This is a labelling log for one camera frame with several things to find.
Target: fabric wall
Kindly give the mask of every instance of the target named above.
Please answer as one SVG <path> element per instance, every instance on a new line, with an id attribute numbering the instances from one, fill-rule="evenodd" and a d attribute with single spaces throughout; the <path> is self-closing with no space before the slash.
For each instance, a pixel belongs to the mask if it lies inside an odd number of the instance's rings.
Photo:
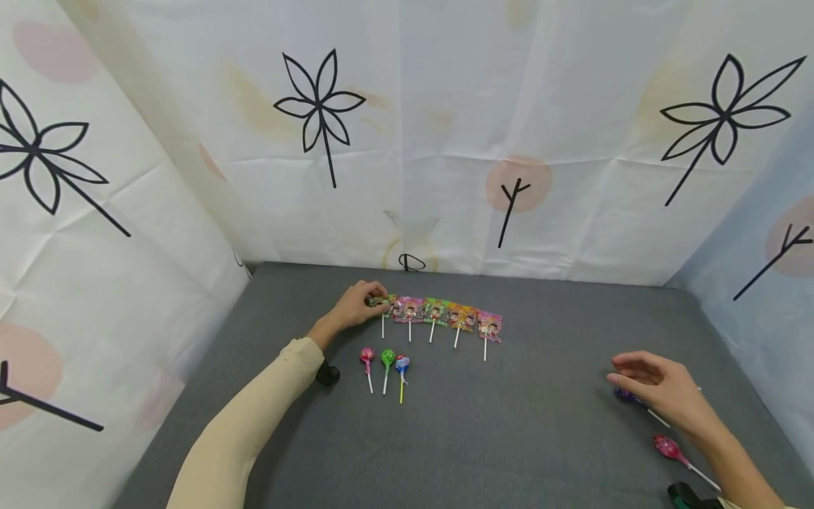
<path id="1" fill-rule="evenodd" d="M 123 6 L 250 260 L 662 284 L 814 77 L 805 1 Z"/>
<path id="2" fill-rule="evenodd" d="M 101 508 L 248 274 L 55 2 L 0 35 L 0 507 Z"/>
<path id="3" fill-rule="evenodd" d="M 814 105 L 671 281 L 701 301 L 814 472 Z"/>

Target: gray surface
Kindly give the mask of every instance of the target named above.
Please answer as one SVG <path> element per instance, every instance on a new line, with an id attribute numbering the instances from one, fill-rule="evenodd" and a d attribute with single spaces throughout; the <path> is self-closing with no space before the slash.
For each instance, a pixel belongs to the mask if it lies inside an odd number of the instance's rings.
<path id="1" fill-rule="evenodd" d="M 292 337 L 302 336 L 358 279 L 391 292 L 436 296 L 505 318 L 504 344 L 437 327 L 373 321 L 329 352 L 342 371 L 331 390 L 313 385 L 289 410 L 249 480 L 246 507 L 670 507 L 683 480 L 713 493 L 660 457 L 668 431 L 626 406 L 604 380 L 618 352 L 648 349 L 685 363 L 788 503 L 814 507 L 814 483 L 695 299 L 673 289 L 452 274 L 264 264 L 115 505 L 164 507 L 186 452 L 206 423 Z M 378 358 L 368 393 L 359 350 L 407 353 L 405 404 L 397 373 L 380 393 Z M 675 433 L 667 433 L 679 438 Z M 690 461 L 709 468 L 679 439 Z"/>

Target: pink circle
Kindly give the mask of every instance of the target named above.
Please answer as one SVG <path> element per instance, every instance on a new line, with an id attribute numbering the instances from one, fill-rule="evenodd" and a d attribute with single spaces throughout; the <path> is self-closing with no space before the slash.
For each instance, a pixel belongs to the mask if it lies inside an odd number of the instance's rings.
<path id="1" fill-rule="evenodd" d="M 800 239 L 814 239 L 814 196 L 808 196 L 794 204 L 774 223 L 766 241 L 767 259 L 772 260 L 780 254 L 786 241 L 786 232 L 789 233 L 790 243 L 806 226 L 809 229 Z M 791 246 L 772 268 L 793 278 L 814 276 L 814 244 Z"/>
<path id="2" fill-rule="evenodd" d="M 11 35 L 25 63 L 49 80 L 82 83 L 98 71 L 96 55 L 74 29 L 20 21 Z"/>
<path id="3" fill-rule="evenodd" d="M 551 168 L 542 160 L 525 156 L 511 156 L 497 163 L 486 177 L 486 199 L 496 210 L 507 210 L 509 198 L 503 192 L 504 186 L 511 195 L 520 179 L 520 191 L 514 199 L 515 212 L 528 212 L 543 203 L 551 191 Z"/>
<path id="4" fill-rule="evenodd" d="M 48 401 L 62 379 L 62 356 L 35 331 L 0 322 L 0 362 L 7 362 L 7 387 Z M 0 395 L 0 401 L 7 399 Z M 37 409 L 19 401 L 0 405 L 0 431 L 26 419 Z"/>
<path id="5" fill-rule="evenodd" d="M 212 175 L 215 175 L 222 180 L 226 180 L 226 177 L 223 176 L 221 169 L 217 167 L 215 161 L 212 160 L 212 156 L 209 155 L 209 151 L 201 143 L 198 143 L 198 153 L 201 155 L 203 163 L 207 168 L 209 168 L 209 171 L 212 172 Z"/>

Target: white lollipop stick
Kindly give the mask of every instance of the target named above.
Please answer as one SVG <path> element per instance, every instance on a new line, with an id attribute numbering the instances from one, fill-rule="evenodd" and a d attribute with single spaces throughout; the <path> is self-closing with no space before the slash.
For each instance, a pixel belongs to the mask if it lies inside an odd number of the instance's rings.
<path id="1" fill-rule="evenodd" d="M 670 424 L 668 424 L 666 420 L 664 420 L 664 419 L 662 419 L 661 417 L 659 417 L 659 414 L 656 414 L 656 413 L 655 413 L 655 412 L 653 412 L 651 409 L 649 409 L 649 408 L 648 408 L 648 409 L 647 409 L 647 413 L 648 413 L 648 414 L 650 414 L 650 415 L 652 415 L 652 416 L 654 416 L 656 419 L 658 419 L 658 420 L 659 420 L 659 422 L 660 422 L 661 424 L 664 424 L 664 425 L 665 425 L 665 426 L 667 426 L 668 428 L 672 428 L 672 426 L 671 426 Z"/>
<path id="2" fill-rule="evenodd" d="M 692 470 L 693 472 L 697 473 L 698 476 L 701 477 L 702 479 L 704 479 L 707 482 L 707 484 L 709 484 L 709 486 L 711 486 L 715 491 L 720 492 L 720 486 L 715 484 L 715 482 L 712 479 L 705 476 L 704 472 L 701 472 L 700 470 L 698 470 L 692 463 L 687 463 L 687 468 Z"/>

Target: black object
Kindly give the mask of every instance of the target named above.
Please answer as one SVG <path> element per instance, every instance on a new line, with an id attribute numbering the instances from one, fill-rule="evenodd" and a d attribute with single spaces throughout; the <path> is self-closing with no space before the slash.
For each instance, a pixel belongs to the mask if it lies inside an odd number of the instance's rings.
<path id="1" fill-rule="evenodd" d="M 702 500 L 692 488 L 684 482 L 676 482 L 667 488 L 670 500 L 678 509 L 724 509 L 717 498 Z"/>
<path id="2" fill-rule="evenodd" d="M 322 365 L 317 370 L 317 382 L 330 387 L 339 381 L 339 368 L 331 366 L 328 361 L 322 361 Z"/>

